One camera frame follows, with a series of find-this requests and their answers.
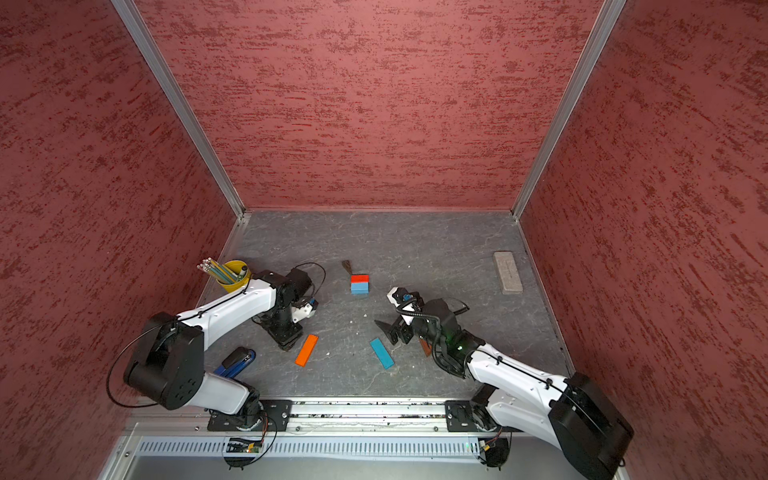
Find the light blue rectangular block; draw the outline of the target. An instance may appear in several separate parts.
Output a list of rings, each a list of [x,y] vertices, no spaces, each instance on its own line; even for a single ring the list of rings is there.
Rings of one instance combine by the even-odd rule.
[[[353,295],[367,295],[369,293],[369,283],[368,282],[351,282],[350,292]]]

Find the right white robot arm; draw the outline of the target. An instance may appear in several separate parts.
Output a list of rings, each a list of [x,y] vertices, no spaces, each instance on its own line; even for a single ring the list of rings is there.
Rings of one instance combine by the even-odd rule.
[[[547,373],[502,353],[458,323],[444,299],[425,301],[395,287],[387,295],[398,318],[379,322],[391,344],[422,340],[445,373],[482,387],[472,400],[473,421],[484,430],[511,428],[557,447],[587,479],[612,479],[634,437],[629,421],[588,376]]]

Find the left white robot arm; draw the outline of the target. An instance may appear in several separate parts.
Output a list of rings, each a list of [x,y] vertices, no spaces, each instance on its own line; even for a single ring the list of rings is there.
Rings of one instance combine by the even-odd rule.
[[[271,420],[258,391],[208,371],[205,353],[247,322],[262,328],[281,350],[290,350],[303,333],[302,321],[315,314],[323,284],[312,280],[304,264],[285,275],[253,273],[245,263],[231,267],[211,259],[198,267],[216,277],[226,295],[176,315],[151,317],[123,349],[130,357],[123,382],[167,410],[195,406],[239,431],[267,429]]]

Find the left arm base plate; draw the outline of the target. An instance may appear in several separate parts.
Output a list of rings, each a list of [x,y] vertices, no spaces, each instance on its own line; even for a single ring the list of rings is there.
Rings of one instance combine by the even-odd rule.
[[[236,414],[210,410],[209,432],[235,432],[250,434],[264,429],[283,432],[287,428],[293,402],[285,399],[259,399],[248,401]]]

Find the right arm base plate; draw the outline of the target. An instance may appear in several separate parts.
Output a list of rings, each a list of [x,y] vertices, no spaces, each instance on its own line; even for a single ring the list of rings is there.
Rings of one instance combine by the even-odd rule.
[[[444,407],[449,432],[493,432],[499,428],[483,405],[472,401],[448,400]]]

